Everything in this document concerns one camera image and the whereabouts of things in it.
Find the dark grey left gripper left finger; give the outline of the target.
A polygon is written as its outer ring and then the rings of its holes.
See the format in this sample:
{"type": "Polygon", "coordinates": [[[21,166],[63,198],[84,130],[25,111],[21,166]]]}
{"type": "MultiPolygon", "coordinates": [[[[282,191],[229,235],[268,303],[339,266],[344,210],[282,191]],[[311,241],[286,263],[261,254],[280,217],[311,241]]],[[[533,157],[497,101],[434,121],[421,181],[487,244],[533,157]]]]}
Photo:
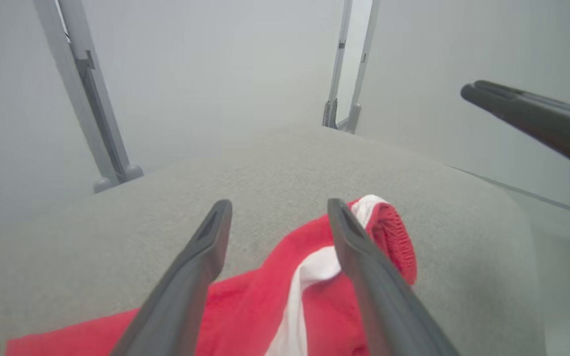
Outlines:
{"type": "Polygon", "coordinates": [[[194,356],[208,288],[222,272],[233,206],[217,201],[109,356],[194,356]]]}

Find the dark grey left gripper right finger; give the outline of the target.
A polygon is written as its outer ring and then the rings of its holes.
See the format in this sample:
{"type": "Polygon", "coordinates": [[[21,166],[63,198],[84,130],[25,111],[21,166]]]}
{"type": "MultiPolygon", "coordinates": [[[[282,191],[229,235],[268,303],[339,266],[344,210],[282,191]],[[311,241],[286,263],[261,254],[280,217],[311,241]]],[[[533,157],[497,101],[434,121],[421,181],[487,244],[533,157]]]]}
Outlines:
{"type": "Polygon", "coordinates": [[[357,295],[371,356],[459,356],[346,203],[328,200],[328,216],[341,269],[357,295]]]}

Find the red shorts with white stripe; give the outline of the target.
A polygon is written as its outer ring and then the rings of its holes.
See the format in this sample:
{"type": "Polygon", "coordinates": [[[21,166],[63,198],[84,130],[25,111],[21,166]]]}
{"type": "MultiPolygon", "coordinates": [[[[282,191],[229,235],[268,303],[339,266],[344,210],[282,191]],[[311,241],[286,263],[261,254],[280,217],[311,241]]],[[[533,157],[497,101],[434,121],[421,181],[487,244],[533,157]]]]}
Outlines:
{"type": "MultiPolygon", "coordinates": [[[[409,285],[418,264],[395,207],[367,195],[348,203],[409,285]]],[[[108,356],[138,309],[9,340],[6,356],[108,356]]],[[[328,215],[283,238],[260,268],[209,286],[195,356],[370,356],[328,215]]]]}

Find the grey cushioned table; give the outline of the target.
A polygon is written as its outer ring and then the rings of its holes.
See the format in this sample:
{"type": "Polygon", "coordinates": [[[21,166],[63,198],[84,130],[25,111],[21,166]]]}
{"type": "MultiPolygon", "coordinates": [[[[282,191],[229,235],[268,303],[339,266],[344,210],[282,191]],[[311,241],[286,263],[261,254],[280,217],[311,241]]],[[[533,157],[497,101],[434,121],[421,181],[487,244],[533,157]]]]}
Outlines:
{"type": "Polygon", "coordinates": [[[0,231],[0,356],[14,337],[136,308],[217,200],[234,213],[221,277],[259,266],[329,198],[374,194],[407,226],[415,290],[463,356],[545,356],[529,222],[502,190],[400,148],[293,128],[197,153],[0,231]]]}

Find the grey double-bar partition frame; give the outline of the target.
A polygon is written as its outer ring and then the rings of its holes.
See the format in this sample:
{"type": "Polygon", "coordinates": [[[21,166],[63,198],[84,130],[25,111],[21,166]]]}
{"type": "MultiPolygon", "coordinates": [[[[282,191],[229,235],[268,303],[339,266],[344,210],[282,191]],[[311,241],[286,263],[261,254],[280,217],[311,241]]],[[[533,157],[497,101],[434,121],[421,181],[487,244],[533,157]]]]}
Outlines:
{"type": "Polygon", "coordinates": [[[351,9],[353,0],[342,0],[342,16],[340,23],[339,36],[337,46],[335,48],[334,67],[332,70],[330,94],[328,101],[324,107],[323,126],[331,129],[338,129],[335,117],[337,115],[338,106],[338,90],[342,72],[342,63],[344,59],[344,51],[350,27],[351,9]]]}

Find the grey partition post pair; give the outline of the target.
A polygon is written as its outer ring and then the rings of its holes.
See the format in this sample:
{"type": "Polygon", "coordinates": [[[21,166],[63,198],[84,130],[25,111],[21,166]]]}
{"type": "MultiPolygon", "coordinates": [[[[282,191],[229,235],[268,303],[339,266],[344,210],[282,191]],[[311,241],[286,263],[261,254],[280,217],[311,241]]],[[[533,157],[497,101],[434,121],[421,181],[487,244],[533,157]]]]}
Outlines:
{"type": "Polygon", "coordinates": [[[82,0],[33,0],[47,44],[100,177],[95,193],[144,175],[128,158],[82,0]]]}

